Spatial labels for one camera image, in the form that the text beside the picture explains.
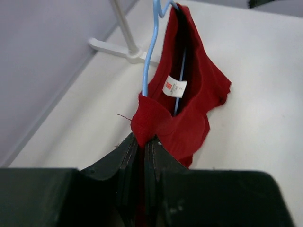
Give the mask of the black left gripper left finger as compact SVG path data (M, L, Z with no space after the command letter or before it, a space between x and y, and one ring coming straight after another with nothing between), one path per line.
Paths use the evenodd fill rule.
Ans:
M121 144L83 170L2 168L0 224L3 227L134 226L138 143Z

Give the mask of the red t-shirt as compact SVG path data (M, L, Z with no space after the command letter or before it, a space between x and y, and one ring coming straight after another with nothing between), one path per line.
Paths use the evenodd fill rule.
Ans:
M189 167L210 130L207 113L226 102L230 87L207 56L189 8L171 9L160 63L131 120L139 146L157 137Z

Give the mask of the light blue wire hanger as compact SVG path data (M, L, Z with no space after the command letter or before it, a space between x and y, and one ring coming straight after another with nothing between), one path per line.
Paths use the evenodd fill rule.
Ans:
M154 27L153 27L153 34L151 43L148 49L148 52L146 54L146 58L144 61L144 67L143 67L143 83L142 83L142 95L148 96L148 71L149 66L151 63L151 57L152 53L157 41L158 37L158 31L159 31L159 18L163 18L168 10L169 6L174 7L177 11L179 11L178 5L173 0L168 0L164 8L161 7L160 0L154 0L153 1L153 20L154 20Z

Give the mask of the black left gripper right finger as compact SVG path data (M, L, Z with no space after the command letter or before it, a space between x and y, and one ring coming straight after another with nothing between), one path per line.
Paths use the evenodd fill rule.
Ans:
M247 170L190 170L160 144L144 149L145 213L162 227L291 227L274 178Z

